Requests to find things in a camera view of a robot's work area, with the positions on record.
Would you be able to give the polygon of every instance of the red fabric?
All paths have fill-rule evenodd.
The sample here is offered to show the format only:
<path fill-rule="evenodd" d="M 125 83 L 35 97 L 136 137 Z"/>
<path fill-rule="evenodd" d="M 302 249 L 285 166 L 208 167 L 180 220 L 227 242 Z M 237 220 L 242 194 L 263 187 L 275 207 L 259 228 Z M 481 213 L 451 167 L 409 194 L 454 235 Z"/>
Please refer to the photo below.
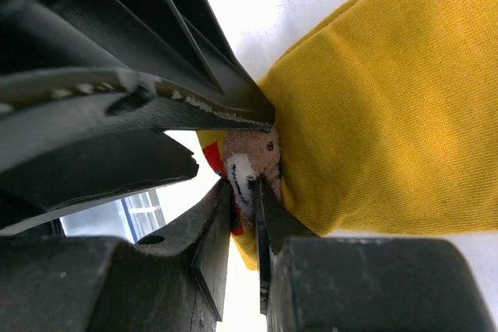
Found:
<path fill-rule="evenodd" d="M 218 143 L 212 143 L 202 151 L 204 152 L 204 156 L 208 160 L 211 169 L 218 175 L 226 177 L 226 170 L 221 155 L 219 154 Z"/>

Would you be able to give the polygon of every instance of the yellow cloth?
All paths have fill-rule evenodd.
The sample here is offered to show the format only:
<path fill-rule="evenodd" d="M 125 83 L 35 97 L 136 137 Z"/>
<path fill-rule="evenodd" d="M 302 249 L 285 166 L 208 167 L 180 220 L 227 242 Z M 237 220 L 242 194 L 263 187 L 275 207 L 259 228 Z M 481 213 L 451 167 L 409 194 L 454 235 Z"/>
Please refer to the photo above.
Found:
<path fill-rule="evenodd" d="M 498 0 L 350 0 L 259 85 L 284 206 L 319 235 L 498 230 Z"/>

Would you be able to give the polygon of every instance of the black plastic part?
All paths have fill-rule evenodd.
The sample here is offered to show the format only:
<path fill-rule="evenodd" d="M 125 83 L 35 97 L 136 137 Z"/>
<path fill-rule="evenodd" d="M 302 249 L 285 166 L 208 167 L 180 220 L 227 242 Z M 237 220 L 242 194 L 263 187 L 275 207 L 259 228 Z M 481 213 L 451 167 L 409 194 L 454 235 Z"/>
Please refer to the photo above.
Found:
<path fill-rule="evenodd" d="M 18 165 L 0 174 L 0 188 L 50 211 L 191 179 L 198 170 L 191 155 L 165 134 L 126 131 L 77 142 Z M 7 225 L 0 220 L 0 228 Z"/>
<path fill-rule="evenodd" d="M 255 193 L 268 332 L 494 331 L 465 259 L 448 242 L 322 239 L 264 181 Z"/>
<path fill-rule="evenodd" d="M 230 187 L 220 181 L 136 246 L 115 238 L 0 239 L 0 330 L 214 332 L 215 314 L 190 265 L 219 218 L 216 206 L 227 205 Z"/>
<path fill-rule="evenodd" d="M 279 202 L 263 179 L 254 186 L 254 210 L 258 270 L 260 284 L 260 312 L 268 315 L 268 297 L 272 282 L 272 262 L 290 236 L 318 236 L 291 215 Z"/>
<path fill-rule="evenodd" d="M 228 246 L 230 245 L 230 204 L 218 204 L 212 224 L 199 243 L 191 268 L 217 321 L 223 319 Z"/>
<path fill-rule="evenodd" d="M 135 141 L 121 132 L 269 131 L 274 120 L 273 106 L 233 56 L 206 0 L 0 0 L 0 190 L 33 205 L 26 210 L 155 187 L 165 181 L 160 167 L 190 167 L 182 152 L 169 147 L 161 154 L 154 142 L 142 142 L 144 165 L 155 165 L 148 174 L 110 183 L 109 172 L 105 183 L 90 186 L 89 168 L 76 175 L 77 159 L 95 156 L 97 169 L 122 174 L 107 165 L 116 160 L 108 155 Z M 119 144 L 103 144 L 104 136 L 118 136 Z M 42 163 L 52 177 L 28 183 Z M 179 179 L 193 176 L 175 170 Z M 55 199 L 54 174 L 79 190 L 62 183 L 68 190 L 58 188 Z M 33 216 L 8 214 L 8 224 Z"/>

